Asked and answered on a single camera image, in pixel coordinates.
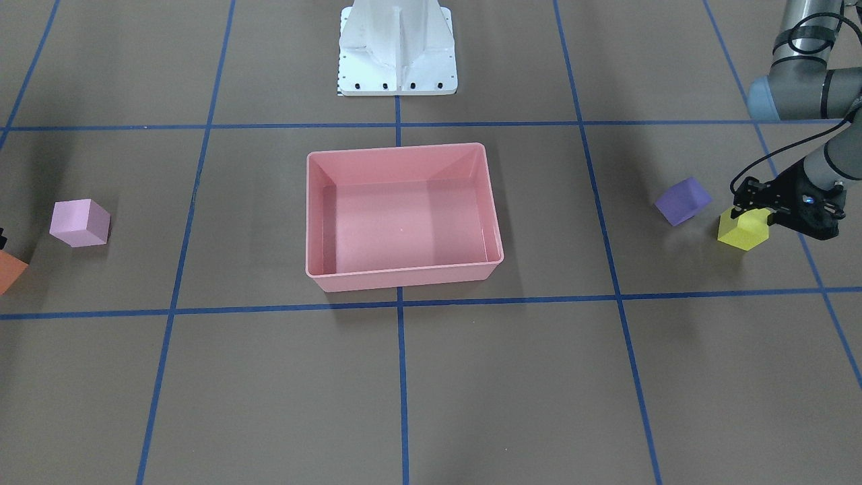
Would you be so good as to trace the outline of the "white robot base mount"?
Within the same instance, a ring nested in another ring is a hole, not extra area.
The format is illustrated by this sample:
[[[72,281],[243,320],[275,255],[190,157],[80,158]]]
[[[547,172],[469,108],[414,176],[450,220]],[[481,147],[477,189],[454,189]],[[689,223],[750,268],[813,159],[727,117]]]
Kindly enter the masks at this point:
[[[455,29],[437,1],[355,1],[339,15],[341,96],[446,96],[459,87]]]

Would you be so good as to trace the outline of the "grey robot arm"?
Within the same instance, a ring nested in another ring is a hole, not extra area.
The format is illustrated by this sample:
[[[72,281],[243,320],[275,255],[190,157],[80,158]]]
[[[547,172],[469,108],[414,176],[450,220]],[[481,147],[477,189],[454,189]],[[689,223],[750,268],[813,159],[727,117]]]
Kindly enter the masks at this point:
[[[828,59],[842,26],[856,36],[860,24],[844,14],[844,1],[789,1],[772,49],[769,73],[752,82],[746,105],[757,121],[827,120],[822,146],[771,181],[742,170],[731,181],[731,218],[755,209],[768,223],[817,240],[838,236],[847,190],[861,179],[859,67],[831,69]]]

